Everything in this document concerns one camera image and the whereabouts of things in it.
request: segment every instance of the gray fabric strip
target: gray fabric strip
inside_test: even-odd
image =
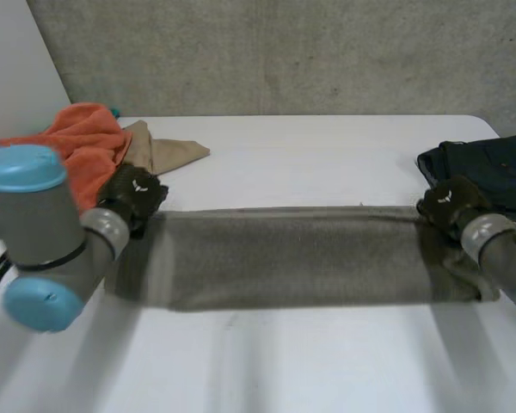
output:
[[[499,297],[457,244],[407,206],[158,214],[106,289],[176,311]]]

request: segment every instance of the beige fabric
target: beige fabric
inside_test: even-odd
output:
[[[125,129],[132,132],[132,143],[124,162],[146,168],[155,175],[175,170],[210,154],[208,148],[192,140],[153,139],[143,120]]]

